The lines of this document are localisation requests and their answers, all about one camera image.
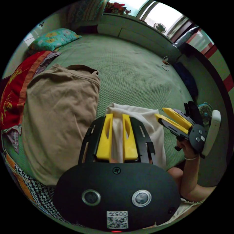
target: textured green bed cover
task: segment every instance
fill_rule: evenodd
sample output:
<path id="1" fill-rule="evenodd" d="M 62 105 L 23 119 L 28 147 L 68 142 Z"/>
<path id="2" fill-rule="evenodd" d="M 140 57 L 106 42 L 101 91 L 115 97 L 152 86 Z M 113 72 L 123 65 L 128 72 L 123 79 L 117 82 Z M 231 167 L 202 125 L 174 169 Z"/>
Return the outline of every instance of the textured green bed cover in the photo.
<path id="1" fill-rule="evenodd" d="M 183 81 L 172 66 L 168 71 L 161 67 L 162 58 L 136 44 L 104 35 L 83 35 L 64 46 L 58 56 L 46 68 L 55 63 L 63 67 L 83 64 L 99 71 L 101 87 L 97 118 L 105 114 L 106 107 L 114 102 L 121 105 L 158 109 L 166 116 L 163 107 L 185 111 L 184 102 L 192 98 Z M 183 152 L 174 149 L 176 137 L 164 128 L 164 148 L 167 169 L 183 160 Z M 19 139 L 20 155 L 4 138 L 4 145 L 15 162 L 25 173 L 31 170 Z"/>

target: white cloth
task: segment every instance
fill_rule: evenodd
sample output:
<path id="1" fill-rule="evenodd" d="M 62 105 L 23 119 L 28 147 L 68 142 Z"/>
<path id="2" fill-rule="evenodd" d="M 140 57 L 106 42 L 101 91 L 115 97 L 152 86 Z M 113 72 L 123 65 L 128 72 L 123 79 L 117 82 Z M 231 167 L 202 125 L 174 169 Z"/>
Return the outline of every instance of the white cloth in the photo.
<path id="1" fill-rule="evenodd" d="M 154 114 L 159 114 L 158 110 L 146 109 L 142 107 L 123 106 L 111 103 L 106 114 L 113 113 L 113 132 L 112 132 L 112 158 L 123 162 L 123 122 L 122 114 L 127 114 L 141 121 L 154 144 L 157 162 L 156 165 L 166 169 L 166 155 L 164 149 L 164 132 Z"/>

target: red blanket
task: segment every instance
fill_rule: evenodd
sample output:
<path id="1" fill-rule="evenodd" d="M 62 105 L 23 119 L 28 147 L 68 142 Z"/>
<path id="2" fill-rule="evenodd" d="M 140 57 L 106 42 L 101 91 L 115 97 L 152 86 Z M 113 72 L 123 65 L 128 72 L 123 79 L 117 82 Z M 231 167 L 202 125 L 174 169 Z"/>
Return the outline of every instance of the red blanket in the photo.
<path id="1" fill-rule="evenodd" d="M 22 123 L 26 89 L 39 65 L 51 51 L 40 51 L 23 61 L 9 78 L 0 102 L 0 128 Z"/>

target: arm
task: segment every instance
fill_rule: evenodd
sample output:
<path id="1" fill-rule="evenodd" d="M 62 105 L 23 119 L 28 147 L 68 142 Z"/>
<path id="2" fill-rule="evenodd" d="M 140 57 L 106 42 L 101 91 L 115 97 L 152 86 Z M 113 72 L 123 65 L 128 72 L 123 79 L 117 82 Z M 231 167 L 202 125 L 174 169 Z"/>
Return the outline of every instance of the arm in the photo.
<path id="1" fill-rule="evenodd" d="M 177 145 L 183 149 L 186 158 L 196 158 L 191 161 L 187 160 L 185 163 L 180 186 L 180 194 L 189 201 L 200 202 L 207 198 L 216 187 L 205 188 L 197 184 L 200 156 L 194 154 L 188 141 L 177 141 Z"/>

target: wrist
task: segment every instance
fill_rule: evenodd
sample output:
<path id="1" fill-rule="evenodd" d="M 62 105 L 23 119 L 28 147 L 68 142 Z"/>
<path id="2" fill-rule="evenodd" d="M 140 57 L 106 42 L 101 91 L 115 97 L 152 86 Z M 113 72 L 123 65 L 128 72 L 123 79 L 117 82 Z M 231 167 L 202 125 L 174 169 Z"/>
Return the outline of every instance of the wrist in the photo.
<path id="1" fill-rule="evenodd" d="M 185 155 L 184 156 L 186 160 L 195 160 L 195 159 L 198 159 L 200 157 L 199 154 L 195 154 L 195 155 Z"/>

